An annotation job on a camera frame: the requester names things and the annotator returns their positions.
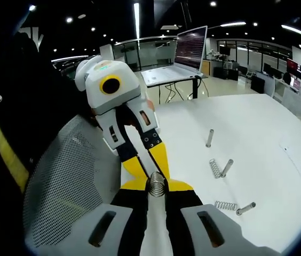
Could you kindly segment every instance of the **mesh panel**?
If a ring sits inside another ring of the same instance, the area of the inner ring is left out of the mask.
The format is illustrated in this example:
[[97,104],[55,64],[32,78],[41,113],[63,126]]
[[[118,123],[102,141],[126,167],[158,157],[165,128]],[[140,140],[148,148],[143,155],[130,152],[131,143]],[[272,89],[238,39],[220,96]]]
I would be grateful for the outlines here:
[[[65,125],[41,157],[26,189],[23,224],[28,247],[54,245],[69,235],[76,220],[104,201],[95,180],[109,173],[106,170],[118,176],[119,166],[98,129],[79,116]],[[109,193],[117,192],[119,178],[107,182],[112,186]]]

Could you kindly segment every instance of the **slot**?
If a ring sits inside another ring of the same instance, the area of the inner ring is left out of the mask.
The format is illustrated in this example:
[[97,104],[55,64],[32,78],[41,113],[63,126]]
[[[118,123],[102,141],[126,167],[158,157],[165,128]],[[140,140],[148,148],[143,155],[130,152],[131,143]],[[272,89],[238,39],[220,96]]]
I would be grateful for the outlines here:
[[150,125],[151,122],[149,121],[149,118],[148,118],[148,116],[146,115],[146,113],[145,113],[143,110],[141,110],[141,111],[140,111],[140,114],[141,114],[142,118],[144,119],[146,125],[147,125],[147,126]]
[[224,244],[224,239],[217,228],[214,221],[211,219],[211,217],[208,215],[207,212],[199,212],[197,213],[198,217],[200,218],[201,222],[204,225],[205,230],[208,233],[208,236],[210,238],[210,242],[212,247],[220,247],[222,244]]
[[89,244],[95,247],[101,247],[103,238],[115,216],[116,212],[112,211],[108,211],[103,215],[89,238]]
[[118,142],[118,138],[117,138],[116,133],[114,131],[114,128],[112,126],[109,127],[109,132],[110,132],[110,134],[111,134],[111,136],[113,138],[113,141],[114,142]]

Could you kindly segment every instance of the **black ceiling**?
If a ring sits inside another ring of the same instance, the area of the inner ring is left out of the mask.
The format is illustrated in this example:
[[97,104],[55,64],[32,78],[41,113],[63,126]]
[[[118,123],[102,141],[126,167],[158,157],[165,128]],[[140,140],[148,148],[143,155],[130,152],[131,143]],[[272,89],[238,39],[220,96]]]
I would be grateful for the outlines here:
[[[51,58],[92,55],[102,45],[136,38],[133,13],[136,2],[140,3],[141,11],[140,37],[176,35],[186,30],[180,0],[39,2],[35,3],[36,10],[30,12],[23,27],[39,27],[39,32],[44,35],[41,51],[49,53]],[[281,24],[286,24],[301,29],[301,3],[291,0],[216,0],[217,6],[211,7],[210,2],[187,0],[191,28],[214,27],[235,21],[245,21],[247,25],[209,29],[208,37],[213,34],[215,38],[251,38],[287,47],[301,44],[301,35],[281,28]],[[67,17],[72,17],[73,22],[66,23]],[[174,24],[182,27],[169,33],[160,29],[163,25]]]

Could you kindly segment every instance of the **glass wall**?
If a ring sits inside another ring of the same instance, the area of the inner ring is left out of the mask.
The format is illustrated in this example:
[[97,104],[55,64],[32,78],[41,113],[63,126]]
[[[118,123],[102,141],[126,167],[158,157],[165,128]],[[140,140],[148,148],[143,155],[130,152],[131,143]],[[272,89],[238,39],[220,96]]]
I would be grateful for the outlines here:
[[263,71],[264,64],[281,72],[286,72],[287,58],[292,58],[292,51],[286,47],[279,47],[268,43],[252,41],[218,41],[220,46],[230,48],[230,61],[236,61],[242,67],[253,71]]
[[236,61],[237,52],[236,52],[236,41],[226,41],[226,47],[230,48],[230,61]]
[[148,38],[113,46],[115,59],[123,58],[133,71],[171,65],[174,62],[176,37]]

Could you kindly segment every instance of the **coil spring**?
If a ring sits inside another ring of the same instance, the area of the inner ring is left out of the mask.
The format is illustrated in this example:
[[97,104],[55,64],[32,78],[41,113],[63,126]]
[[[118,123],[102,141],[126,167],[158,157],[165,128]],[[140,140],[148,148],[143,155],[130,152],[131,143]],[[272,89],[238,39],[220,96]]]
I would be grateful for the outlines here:
[[215,202],[215,207],[217,207],[218,209],[230,210],[230,211],[236,211],[237,210],[237,204],[228,203],[228,202],[221,202],[221,201],[216,201]]
[[160,197],[165,193],[165,181],[160,172],[150,175],[149,193],[154,197]]
[[216,179],[220,178],[220,170],[215,159],[210,160],[210,166]]

